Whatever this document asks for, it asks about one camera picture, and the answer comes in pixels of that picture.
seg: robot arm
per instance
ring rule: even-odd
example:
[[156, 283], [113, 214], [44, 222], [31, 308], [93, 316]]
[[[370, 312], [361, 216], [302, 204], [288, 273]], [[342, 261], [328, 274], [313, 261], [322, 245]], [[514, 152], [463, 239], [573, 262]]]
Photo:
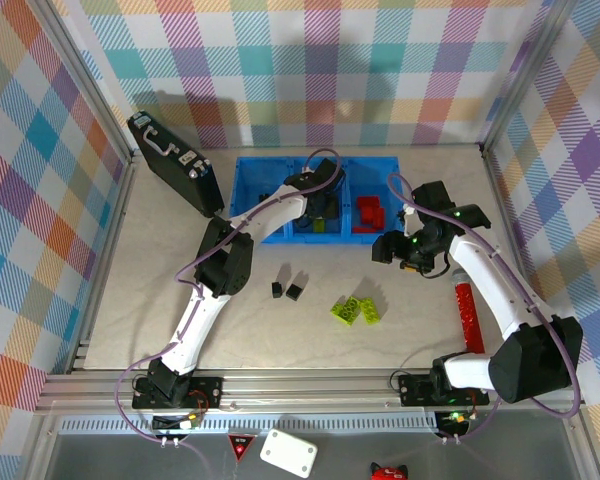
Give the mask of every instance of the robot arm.
[[[456, 207], [442, 182], [424, 184], [413, 191], [418, 205], [456, 217], [470, 228], [491, 224], [476, 205]], [[418, 213], [423, 228], [411, 236], [403, 232], [385, 233], [373, 245], [373, 260], [391, 263], [424, 276], [434, 268], [434, 259], [447, 253], [467, 272], [491, 309], [504, 343], [493, 355], [459, 353], [434, 361], [431, 381], [438, 397], [453, 389], [495, 390], [503, 400], [514, 403], [526, 398], [567, 387], [571, 384], [566, 365], [547, 329], [530, 311], [522, 295], [495, 264], [492, 255], [464, 230], [444, 220]], [[522, 276], [511, 268], [528, 296], [535, 300], [543, 316], [577, 364], [582, 329], [573, 317], [560, 318], [531, 289]]]
[[[147, 381], [142, 382], [148, 384], [143, 395], [170, 407], [178, 407], [185, 401], [190, 394], [191, 375], [213, 323], [222, 307], [249, 280], [253, 249], [292, 220], [311, 221], [332, 214], [338, 205], [336, 190], [343, 177], [344, 171], [324, 159], [315, 171], [287, 178], [273, 195], [242, 215], [229, 220], [211, 219], [197, 257], [227, 241], [229, 235], [231, 240], [195, 267], [202, 299], [194, 289], [171, 339], [175, 346], [149, 364]], [[245, 221], [248, 223], [236, 232]]]
[[[283, 195], [294, 191], [297, 192], [298, 189], [290, 185], [282, 185], [273, 195], [267, 198], [266, 201], [280, 198]], [[258, 208], [258, 206], [259, 205], [256, 205], [243, 215], [231, 218], [228, 221], [230, 227], [236, 228], [242, 222], [243, 218]], [[285, 223], [300, 218], [304, 214], [306, 207], [307, 198], [303, 196], [295, 196], [274, 203], [267, 210], [262, 212], [261, 215], [258, 215], [249, 225], [243, 228], [241, 234], [251, 237], [252, 248], [255, 248]], [[182, 341], [180, 342], [178, 336], [180, 332], [183, 331], [185, 324], [191, 317], [193, 308], [198, 301], [198, 294], [195, 290], [193, 291], [191, 299], [187, 304], [187, 308], [182, 314], [182, 319], [171, 338], [171, 341], [177, 342], [178, 345], [162, 357], [162, 363], [169, 370], [178, 372], [180, 375], [189, 373], [196, 368], [200, 349], [211, 330], [213, 322], [215, 322], [222, 307], [224, 307], [231, 298], [231, 295], [229, 294], [214, 297], [214, 292], [207, 286], [207, 283], [202, 284], [203, 300], [200, 301], [198, 311], [196, 312], [193, 322], [189, 325], [189, 328], [187, 328]]]

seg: blue tray compartment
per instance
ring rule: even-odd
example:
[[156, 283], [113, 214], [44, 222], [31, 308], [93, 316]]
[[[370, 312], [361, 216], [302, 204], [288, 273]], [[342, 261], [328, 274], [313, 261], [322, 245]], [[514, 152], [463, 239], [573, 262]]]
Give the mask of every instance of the blue tray compartment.
[[[322, 158], [314, 159], [310, 166], [317, 167]], [[233, 217], [253, 208], [259, 195], [275, 192], [288, 176], [302, 171], [305, 161], [306, 157], [239, 157], [229, 214]], [[401, 230], [397, 215], [402, 203], [387, 188], [387, 176], [400, 171], [398, 159], [343, 157], [342, 168], [346, 176], [338, 191], [340, 218], [327, 220], [325, 233], [313, 233], [312, 225], [300, 228], [289, 222], [270, 235], [265, 243], [371, 244], [383, 232], [352, 233], [352, 227], [360, 225], [356, 198], [366, 195], [380, 197], [386, 215], [384, 231]]]
[[[291, 175], [292, 162], [287, 158], [239, 157], [233, 179], [233, 192], [229, 215], [240, 215], [258, 203], [262, 194], [272, 195]], [[289, 237], [287, 225], [279, 228], [265, 240], [267, 243], [279, 243]]]

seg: warning triangle sticker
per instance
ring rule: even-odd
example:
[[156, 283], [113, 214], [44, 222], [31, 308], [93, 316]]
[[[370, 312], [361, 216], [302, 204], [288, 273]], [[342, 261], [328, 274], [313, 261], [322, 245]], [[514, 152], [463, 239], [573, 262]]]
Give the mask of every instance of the warning triangle sticker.
[[233, 449], [233, 453], [235, 453], [238, 462], [240, 462], [244, 454], [247, 453], [247, 449], [254, 438], [256, 438], [254, 435], [229, 434], [229, 442], [231, 442], [231, 448]]

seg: lime green block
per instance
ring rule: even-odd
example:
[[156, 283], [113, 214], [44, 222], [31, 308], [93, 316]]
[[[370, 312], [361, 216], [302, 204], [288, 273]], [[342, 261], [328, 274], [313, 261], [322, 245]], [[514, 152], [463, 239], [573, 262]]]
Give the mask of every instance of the lime green block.
[[351, 326], [360, 314], [360, 307], [358, 304], [359, 301], [357, 298], [349, 297], [344, 305], [336, 303], [331, 309], [331, 313], [341, 322]]
[[369, 325], [373, 325], [374, 323], [378, 323], [380, 321], [380, 316], [378, 315], [378, 310], [376, 310], [375, 303], [373, 303], [373, 299], [364, 298], [360, 300], [360, 308], [362, 309], [362, 315], [364, 315], [364, 319]]
[[313, 233], [324, 233], [326, 230], [325, 223], [324, 218], [316, 218], [313, 221]]

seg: beige floor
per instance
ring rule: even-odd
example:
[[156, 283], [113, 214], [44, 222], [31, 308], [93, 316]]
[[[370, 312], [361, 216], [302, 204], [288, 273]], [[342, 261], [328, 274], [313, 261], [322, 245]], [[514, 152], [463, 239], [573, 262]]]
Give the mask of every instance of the beige floor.
[[[226, 203], [236, 157], [307, 155], [308, 148], [206, 152]], [[501, 219], [477, 147], [342, 148], [345, 155], [397, 156], [415, 187], [444, 180], [458, 205], [476, 203], [504, 240]], [[192, 260], [206, 228], [204, 219], [145, 164], [138, 173], [85, 367], [119, 369], [162, 349], [190, 291], [173, 281]], [[271, 298], [281, 268], [291, 278], [308, 276], [299, 301]], [[382, 314], [369, 326], [362, 317], [346, 327], [329, 309], [341, 297], [371, 296]], [[474, 288], [485, 343], [499, 334]], [[251, 279], [220, 313], [203, 348], [202, 368], [428, 367], [440, 355], [464, 347], [450, 275], [425, 280], [371, 261], [370, 246], [262, 245]]]

